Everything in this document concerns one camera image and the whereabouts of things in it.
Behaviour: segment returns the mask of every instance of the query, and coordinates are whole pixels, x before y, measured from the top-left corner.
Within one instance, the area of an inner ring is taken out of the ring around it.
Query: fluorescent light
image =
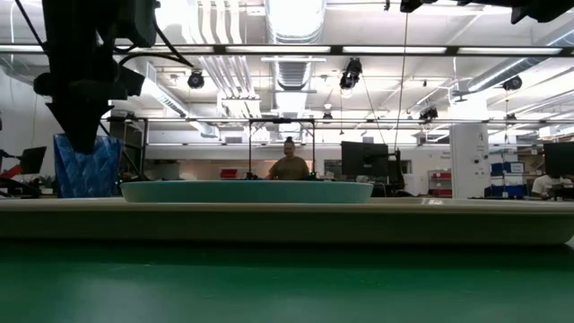
[[[36,54],[44,53],[39,45],[0,45],[2,54]]]
[[[184,118],[148,118],[149,122],[186,122]]]
[[[247,118],[198,118],[197,121],[202,122],[249,122]]]
[[[213,53],[213,46],[175,46],[180,54],[210,54]],[[153,48],[134,48],[130,51],[133,53],[156,53],[164,52],[168,47],[163,44],[157,44]]]
[[[325,58],[318,57],[261,57],[262,62],[325,63]]]
[[[403,47],[403,46],[345,46],[344,53],[359,54],[444,54],[446,47]]]
[[[329,46],[271,45],[271,46],[228,46],[228,53],[328,53]]]
[[[562,48],[460,48],[458,54],[556,55]]]

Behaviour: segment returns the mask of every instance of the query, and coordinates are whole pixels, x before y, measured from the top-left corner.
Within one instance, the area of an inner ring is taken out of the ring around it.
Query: computer monitor
[[[544,164],[548,175],[574,175],[574,143],[544,144]]]
[[[44,155],[46,155],[46,147],[30,148],[24,150],[22,157],[20,157],[22,175],[38,174],[42,169]]]
[[[342,173],[346,176],[388,176],[388,146],[341,142]]]

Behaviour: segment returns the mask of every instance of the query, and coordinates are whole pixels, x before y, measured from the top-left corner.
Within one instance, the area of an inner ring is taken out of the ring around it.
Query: desk
[[[0,321],[574,320],[574,250],[0,242]]]

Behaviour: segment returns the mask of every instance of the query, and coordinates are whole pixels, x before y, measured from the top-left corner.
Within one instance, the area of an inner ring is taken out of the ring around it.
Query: blue fabric
[[[117,168],[124,149],[121,140],[96,137],[93,153],[77,153],[64,134],[54,135],[58,196],[110,197],[117,194]]]

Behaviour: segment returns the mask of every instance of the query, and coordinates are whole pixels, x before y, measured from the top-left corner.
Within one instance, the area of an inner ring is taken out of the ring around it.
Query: plate
[[[195,180],[122,184],[130,203],[367,203],[371,184],[330,181]]]

